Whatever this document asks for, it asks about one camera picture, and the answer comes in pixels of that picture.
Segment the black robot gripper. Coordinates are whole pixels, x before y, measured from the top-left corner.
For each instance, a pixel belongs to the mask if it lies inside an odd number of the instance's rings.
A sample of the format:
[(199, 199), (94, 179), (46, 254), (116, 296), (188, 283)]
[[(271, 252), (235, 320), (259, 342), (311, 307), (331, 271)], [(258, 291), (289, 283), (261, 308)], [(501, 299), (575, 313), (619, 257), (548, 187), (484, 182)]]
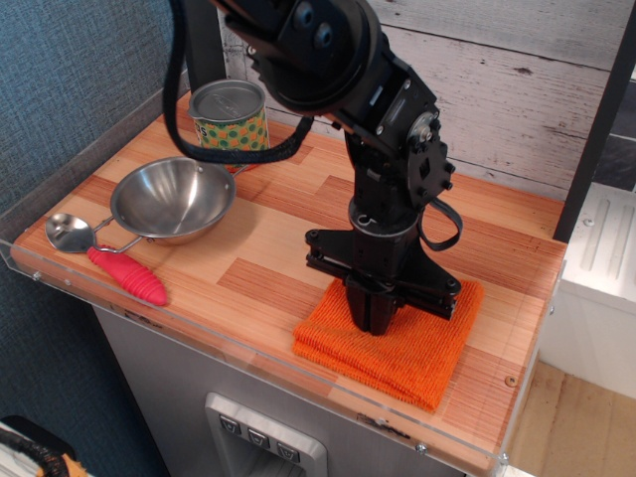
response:
[(311, 230), (307, 264), (342, 280), (354, 324), (374, 336), (387, 333), (405, 305), (449, 320), (460, 281), (423, 250), (416, 224), (395, 235)]

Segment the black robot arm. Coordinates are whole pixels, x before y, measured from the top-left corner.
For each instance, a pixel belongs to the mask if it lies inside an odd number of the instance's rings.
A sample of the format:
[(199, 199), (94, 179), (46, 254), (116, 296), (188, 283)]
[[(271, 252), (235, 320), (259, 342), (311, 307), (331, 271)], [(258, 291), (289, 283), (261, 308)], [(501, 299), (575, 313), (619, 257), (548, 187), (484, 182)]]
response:
[(428, 256), (427, 208), (453, 165), (436, 98), (391, 50), (364, 1), (222, 1), (227, 27), (253, 49), (254, 69), (286, 109), (343, 130), (354, 168), (346, 231), (313, 230), (308, 264), (339, 277), (355, 325), (384, 334), (405, 305), (449, 318), (460, 282)]

